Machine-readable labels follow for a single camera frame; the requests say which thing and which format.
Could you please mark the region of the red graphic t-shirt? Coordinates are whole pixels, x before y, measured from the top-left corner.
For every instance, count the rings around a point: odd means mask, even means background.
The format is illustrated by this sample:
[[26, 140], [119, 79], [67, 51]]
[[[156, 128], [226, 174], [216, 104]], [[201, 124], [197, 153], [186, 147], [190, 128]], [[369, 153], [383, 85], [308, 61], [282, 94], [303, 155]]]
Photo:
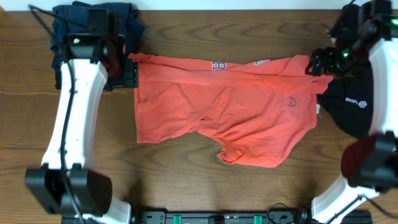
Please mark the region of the red graphic t-shirt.
[[305, 73], [296, 55], [246, 64], [131, 54], [139, 143], [197, 132], [221, 144], [226, 164], [276, 167], [317, 123], [317, 95], [331, 77]]

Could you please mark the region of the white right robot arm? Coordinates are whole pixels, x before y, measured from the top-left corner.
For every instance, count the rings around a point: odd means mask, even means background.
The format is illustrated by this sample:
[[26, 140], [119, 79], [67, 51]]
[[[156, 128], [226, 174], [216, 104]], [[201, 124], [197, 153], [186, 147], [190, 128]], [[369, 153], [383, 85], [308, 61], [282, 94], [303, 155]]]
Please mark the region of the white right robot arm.
[[334, 47], [316, 49], [307, 75], [373, 78], [373, 116], [368, 136], [348, 146], [341, 174], [310, 207], [299, 210], [294, 223], [370, 223], [355, 212], [364, 202], [397, 188], [397, 16], [392, 1], [350, 1], [328, 32]]

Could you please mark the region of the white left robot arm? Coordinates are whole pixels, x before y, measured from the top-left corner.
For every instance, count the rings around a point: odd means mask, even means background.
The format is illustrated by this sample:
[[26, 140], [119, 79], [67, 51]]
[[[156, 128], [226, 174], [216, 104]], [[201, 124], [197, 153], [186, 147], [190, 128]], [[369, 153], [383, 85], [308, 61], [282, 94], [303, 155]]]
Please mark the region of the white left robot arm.
[[55, 125], [40, 167], [28, 168], [25, 185], [62, 223], [134, 221], [132, 207], [113, 195], [111, 179], [95, 170], [94, 138], [102, 92], [138, 86], [137, 63], [123, 54], [120, 19], [90, 9], [78, 33], [60, 41], [61, 89]]

